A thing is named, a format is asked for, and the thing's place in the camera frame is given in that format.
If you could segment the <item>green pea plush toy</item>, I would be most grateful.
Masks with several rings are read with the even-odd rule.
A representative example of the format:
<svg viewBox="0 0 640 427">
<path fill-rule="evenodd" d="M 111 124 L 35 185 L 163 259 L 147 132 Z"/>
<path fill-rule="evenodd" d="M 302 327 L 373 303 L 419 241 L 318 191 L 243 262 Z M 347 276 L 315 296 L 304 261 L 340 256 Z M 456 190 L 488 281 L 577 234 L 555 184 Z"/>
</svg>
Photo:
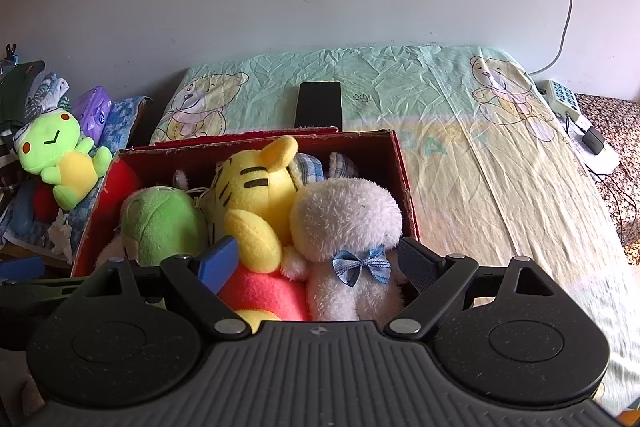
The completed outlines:
<svg viewBox="0 0 640 427">
<path fill-rule="evenodd" d="M 125 200 L 120 237 L 127 257 L 144 267 L 175 254 L 197 256 L 208 246 L 207 223 L 194 199 L 168 186 L 144 188 Z"/>
</svg>

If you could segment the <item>yellow tiger plush toy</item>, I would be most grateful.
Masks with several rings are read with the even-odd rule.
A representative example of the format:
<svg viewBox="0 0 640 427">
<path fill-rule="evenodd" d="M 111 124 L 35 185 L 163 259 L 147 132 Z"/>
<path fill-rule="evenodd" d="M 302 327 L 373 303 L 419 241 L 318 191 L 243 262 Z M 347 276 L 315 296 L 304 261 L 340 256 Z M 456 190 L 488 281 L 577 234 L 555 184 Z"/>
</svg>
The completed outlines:
<svg viewBox="0 0 640 427">
<path fill-rule="evenodd" d="M 290 170 L 298 151 L 292 136 L 260 150 L 240 150 L 217 167 L 200 207 L 213 239 L 231 236 L 239 265 L 219 298 L 258 329 L 263 321 L 308 321 L 306 288 L 281 271 L 292 244 L 290 212 L 297 193 Z"/>
</svg>

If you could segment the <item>white plush bunny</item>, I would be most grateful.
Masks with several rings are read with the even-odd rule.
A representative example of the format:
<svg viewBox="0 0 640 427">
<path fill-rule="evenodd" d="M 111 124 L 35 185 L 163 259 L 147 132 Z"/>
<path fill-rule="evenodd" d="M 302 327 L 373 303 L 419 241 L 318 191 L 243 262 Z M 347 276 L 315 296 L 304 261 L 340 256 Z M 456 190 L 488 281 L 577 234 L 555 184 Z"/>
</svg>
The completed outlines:
<svg viewBox="0 0 640 427">
<path fill-rule="evenodd" d="M 402 214 L 386 188 L 335 176 L 306 184 L 296 192 L 290 232 L 281 272 L 305 283 L 314 321 L 383 326 L 401 310 Z"/>
</svg>

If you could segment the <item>red cardboard box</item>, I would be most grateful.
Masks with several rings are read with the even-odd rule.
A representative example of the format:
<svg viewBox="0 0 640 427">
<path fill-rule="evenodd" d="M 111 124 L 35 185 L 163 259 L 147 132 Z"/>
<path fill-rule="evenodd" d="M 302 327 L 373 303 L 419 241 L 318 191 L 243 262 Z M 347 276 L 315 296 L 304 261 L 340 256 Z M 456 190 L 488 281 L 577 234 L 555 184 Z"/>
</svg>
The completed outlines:
<svg viewBox="0 0 640 427">
<path fill-rule="evenodd" d="M 98 254 L 115 235 L 125 199 L 151 186 L 167 186 L 178 170 L 195 187 L 210 187 L 216 166 L 241 150 L 259 150 L 281 135 L 291 135 L 299 152 L 323 161 L 333 152 L 354 161 L 359 176 L 387 188 L 402 212 L 402 234 L 420 237 L 411 188 L 398 136 L 393 130 L 339 132 L 334 128 L 251 131 L 160 142 L 120 150 L 108 168 L 77 248 L 72 274 L 88 277 Z"/>
</svg>

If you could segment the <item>pink plush teddy bear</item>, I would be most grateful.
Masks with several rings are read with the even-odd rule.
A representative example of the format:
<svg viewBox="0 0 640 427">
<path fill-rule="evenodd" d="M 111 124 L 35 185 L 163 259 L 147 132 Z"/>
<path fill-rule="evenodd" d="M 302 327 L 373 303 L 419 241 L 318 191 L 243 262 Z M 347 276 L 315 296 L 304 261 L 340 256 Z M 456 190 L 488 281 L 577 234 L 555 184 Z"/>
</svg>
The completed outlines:
<svg viewBox="0 0 640 427">
<path fill-rule="evenodd" d="M 126 249 L 122 243 L 122 236 L 116 234 L 110 243 L 108 243 L 96 258 L 96 268 L 104 265 L 105 262 L 112 259 L 127 259 Z"/>
</svg>

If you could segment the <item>crumpled white tissue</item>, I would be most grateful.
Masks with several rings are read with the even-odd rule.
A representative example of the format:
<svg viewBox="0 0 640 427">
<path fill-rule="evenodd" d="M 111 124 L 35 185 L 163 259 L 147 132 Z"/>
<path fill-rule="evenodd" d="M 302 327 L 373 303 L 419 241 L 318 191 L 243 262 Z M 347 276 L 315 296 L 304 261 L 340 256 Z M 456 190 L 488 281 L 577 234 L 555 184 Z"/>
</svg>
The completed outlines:
<svg viewBox="0 0 640 427">
<path fill-rule="evenodd" d="M 49 241 L 53 245 L 51 253 L 62 256 L 69 265 L 74 262 L 72 243 L 70 243 L 72 231 L 68 223 L 68 214 L 59 209 L 55 220 L 48 228 Z"/>
</svg>

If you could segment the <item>cartoon bear bed sheet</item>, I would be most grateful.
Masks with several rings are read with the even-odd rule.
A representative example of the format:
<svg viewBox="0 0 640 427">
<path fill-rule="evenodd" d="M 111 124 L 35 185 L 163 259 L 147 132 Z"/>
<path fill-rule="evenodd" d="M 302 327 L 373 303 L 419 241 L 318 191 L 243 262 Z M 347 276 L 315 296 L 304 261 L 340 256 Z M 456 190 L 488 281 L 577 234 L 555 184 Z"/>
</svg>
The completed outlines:
<svg viewBox="0 0 640 427">
<path fill-rule="evenodd" d="M 318 81 L 341 85 L 345 130 L 397 134 L 422 241 L 484 265 L 533 258 L 608 338 L 602 407 L 636 401 L 638 271 L 562 124 L 503 50 L 323 49 L 194 66 L 152 139 L 290 129 L 299 86 Z"/>
</svg>

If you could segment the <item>green frog plush toy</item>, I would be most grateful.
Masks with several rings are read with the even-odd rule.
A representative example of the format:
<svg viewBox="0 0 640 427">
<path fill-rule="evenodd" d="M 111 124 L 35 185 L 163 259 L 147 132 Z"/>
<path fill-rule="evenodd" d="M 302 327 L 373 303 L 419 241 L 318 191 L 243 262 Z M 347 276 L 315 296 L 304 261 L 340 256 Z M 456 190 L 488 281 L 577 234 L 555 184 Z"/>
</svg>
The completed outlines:
<svg viewBox="0 0 640 427">
<path fill-rule="evenodd" d="M 111 151 L 94 147 L 68 110 L 47 110 L 14 134 L 25 171 L 52 186 L 58 207 L 73 210 L 93 190 L 112 161 Z"/>
</svg>

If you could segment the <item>purple tissue pack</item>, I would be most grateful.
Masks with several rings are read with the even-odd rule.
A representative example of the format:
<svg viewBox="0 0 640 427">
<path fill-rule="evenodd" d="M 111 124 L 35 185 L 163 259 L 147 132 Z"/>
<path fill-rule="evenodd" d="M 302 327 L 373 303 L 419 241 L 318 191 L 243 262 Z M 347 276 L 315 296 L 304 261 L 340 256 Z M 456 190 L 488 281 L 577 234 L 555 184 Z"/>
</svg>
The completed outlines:
<svg viewBox="0 0 640 427">
<path fill-rule="evenodd" d="M 94 144 L 101 139 L 112 106 L 113 101 L 102 86 L 92 88 L 72 103 L 72 113 L 79 122 L 81 133 Z"/>
</svg>

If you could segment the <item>dark green folded clothes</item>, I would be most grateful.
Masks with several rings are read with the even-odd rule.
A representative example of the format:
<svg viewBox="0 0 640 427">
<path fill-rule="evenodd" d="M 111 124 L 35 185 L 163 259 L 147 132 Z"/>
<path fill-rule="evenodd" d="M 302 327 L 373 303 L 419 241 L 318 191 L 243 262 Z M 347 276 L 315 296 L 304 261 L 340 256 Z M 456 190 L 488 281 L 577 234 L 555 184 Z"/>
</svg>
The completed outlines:
<svg viewBox="0 0 640 427">
<path fill-rule="evenodd" d="M 10 136 L 25 124 L 27 95 L 46 63 L 35 61 L 17 64 L 1 79 L 0 131 Z"/>
</svg>

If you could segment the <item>white paper stack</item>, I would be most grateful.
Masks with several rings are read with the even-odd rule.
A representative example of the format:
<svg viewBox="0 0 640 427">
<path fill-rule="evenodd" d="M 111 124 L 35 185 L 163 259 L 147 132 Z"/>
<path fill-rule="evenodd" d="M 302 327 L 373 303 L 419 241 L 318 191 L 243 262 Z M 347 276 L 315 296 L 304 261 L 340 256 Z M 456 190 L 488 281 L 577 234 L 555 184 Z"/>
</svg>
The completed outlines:
<svg viewBox="0 0 640 427">
<path fill-rule="evenodd" d="M 584 115 L 573 119 L 565 113 L 559 117 L 559 122 L 578 159 L 590 172 L 609 176 L 620 165 L 620 154 Z"/>
</svg>

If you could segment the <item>black charger adapter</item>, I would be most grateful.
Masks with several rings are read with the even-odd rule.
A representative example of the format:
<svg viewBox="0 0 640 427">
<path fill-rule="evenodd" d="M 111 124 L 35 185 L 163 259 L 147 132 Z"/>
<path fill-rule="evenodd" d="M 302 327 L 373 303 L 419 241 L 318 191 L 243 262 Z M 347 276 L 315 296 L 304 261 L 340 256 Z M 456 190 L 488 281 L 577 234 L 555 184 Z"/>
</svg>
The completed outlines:
<svg viewBox="0 0 640 427">
<path fill-rule="evenodd" d="M 602 150 L 604 150 L 605 139 L 596 127 L 590 126 L 582 136 L 582 144 L 584 144 L 593 155 L 599 155 Z"/>
</svg>

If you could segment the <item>black smartphone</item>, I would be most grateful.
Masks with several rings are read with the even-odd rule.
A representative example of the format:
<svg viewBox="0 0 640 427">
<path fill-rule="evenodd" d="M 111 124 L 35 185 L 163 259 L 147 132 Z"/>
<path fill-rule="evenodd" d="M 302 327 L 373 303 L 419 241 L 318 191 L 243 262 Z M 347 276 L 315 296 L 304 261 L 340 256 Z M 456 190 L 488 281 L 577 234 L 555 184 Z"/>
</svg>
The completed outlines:
<svg viewBox="0 0 640 427">
<path fill-rule="evenodd" d="M 342 85 L 337 81 L 303 82 L 298 87 L 295 128 L 343 129 Z"/>
</svg>

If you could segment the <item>white power strip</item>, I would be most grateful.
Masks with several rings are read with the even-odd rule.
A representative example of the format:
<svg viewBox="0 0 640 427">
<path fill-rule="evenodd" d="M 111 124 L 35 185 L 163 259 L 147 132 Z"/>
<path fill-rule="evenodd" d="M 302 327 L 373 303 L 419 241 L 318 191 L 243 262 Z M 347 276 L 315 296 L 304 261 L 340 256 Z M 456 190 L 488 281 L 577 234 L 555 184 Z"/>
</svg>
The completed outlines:
<svg viewBox="0 0 640 427">
<path fill-rule="evenodd" d="M 575 93 L 553 79 L 544 80 L 540 84 L 540 90 L 548 105 L 555 114 L 568 116 L 573 120 L 582 115 Z"/>
</svg>

